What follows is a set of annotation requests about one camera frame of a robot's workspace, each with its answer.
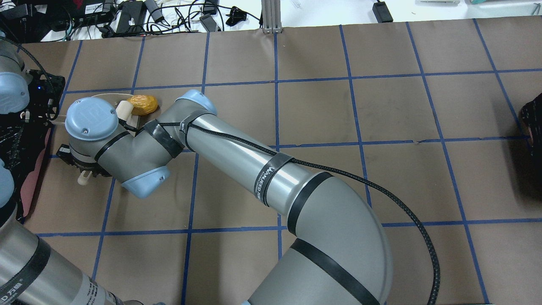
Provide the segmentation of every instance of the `black tape band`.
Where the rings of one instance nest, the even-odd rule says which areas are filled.
[[[275,176],[277,171],[286,165],[293,157],[278,152],[274,155],[263,168],[260,170],[254,182],[254,196],[258,198],[264,205],[267,204],[267,189],[269,188],[269,183],[271,179]]]
[[[105,151],[108,150],[109,147],[111,147],[113,144],[115,144],[116,141],[120,140],[122,137],[127,136],[129,134],[130,133],[128,131],[123,131],[123,132],[119,133],[118,135],[116,135],[111,140],[109,140],[109,142],[105,143],[105,145],[94,156],[94,159],[96,160],[96,162],[98,162],[98,160],[105,153]]]
[[[162,147],[167,150],[172,158],[177,157],[182,151],[183,146],[175,141],[175,139],[169,134],[163,126],[160,126],[158,120],[152,120],[143,126],[146,132],[153,137],[156,142],[160,143]]]
[[[329,274],[329,276],[343,286],[343,288],[362,305],[380,305],[375,296],[373,296],[365,286],[333,258],[329,257],[315,246],[298,238],[294,241],[291,248],[308,258],[311,262]]]
[[[294,203],[292,204],[292,207],[290,208],[290,212],[288,213],[288,231],[290,231],[291,234],[295,234],[295,227],[298,224],[298,218],[299,214],[301,214],[301,210],[303,209],[305,203],[307,202],[308,197],[312,194],[314,189],[316,189],[324,180],[328,179],[329,177],[333,177],[330,173],[324,172],[320,173],[316,176],[314,176],[308,183],[301,189],[299,192],[299,195],[295,198]]]
[[[36,251],[26,265],[6,284],[0,287],[0,305],[9,305],[30,286],[49,262],[51,247],[38,238]]]
[[[190,145],[188,145],[188,125],[192,122],[194,122],[197,118],[199,118],[202,115],[206,114],[215,115],[214,113],[211,113],[205,109],[196,110],[193,113],[191,113],[189,116],[184,118],[184,120],[180,123],[180,131],[184,134],[184,144],[186,144],[186,147],[190,149],[191,151],[194,151],[192,148],[190,148]]]

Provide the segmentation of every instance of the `transparent plastic sheet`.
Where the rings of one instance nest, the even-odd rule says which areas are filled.
[[[11,171],[15,191],[10,202],[17,205],[17,220],[23,218],[21,187],[28,174],[34,171],[36,161],[45,148],[49,127],[43,123],[25,123],[18,113],[0,115],[0,158]]]

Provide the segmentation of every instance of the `white cylindrical object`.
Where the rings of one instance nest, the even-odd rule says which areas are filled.
[[[117,106],[117,116],[121,120],[128,121],[128,119],[132,115],[133,109],[134,109],[134,105],[132,105],[132,103],[130,103],[127,100],[122,100]]]
[[[85,186],[88,184],[88,179],[91,178],[92,171],[84,170],[81,172],[81,175],[77,178],[77,183],[79,185]]]

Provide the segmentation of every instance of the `metal post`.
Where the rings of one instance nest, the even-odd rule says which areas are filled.
[[[262,0],[263,32],[281,33],[280,0]]]

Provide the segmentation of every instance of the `black electronic device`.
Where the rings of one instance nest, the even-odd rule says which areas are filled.
[[[68,29],[70,18],[72,27],[77,28],[113,21],[116,13],[113,1],[61,0],[50,1],[46,15],[53,31],[63,31]]]
[[[209,14],[214,15],[217,13],[218,10],[218,0],[205,0],[205,3],[203,4],[203,14]]]
[[[373,4],[373,12],[378,23],[393,22],[390,10],[384,1]]]
[[[209,14],[205,14],[199,18],[202,26],[208,32],[220,32],[222,29],[216,24],[216,21]]]
[[[231,7],[230,13],[226,16],[229,17],[228,20],[226,20],[226,25],[229,27],[233,27],[239,22],[247,20],[247,12],[238,7]]]
[[[121,4],[119,23],[116,33],[139,33],[144,29],[140,24],[145,23],[147,13],[142,1],[124,1]]]
[[[21,4],[0,12],[0,28],[14,41],[39,42],[50,31],[44,17],[34,5]]]

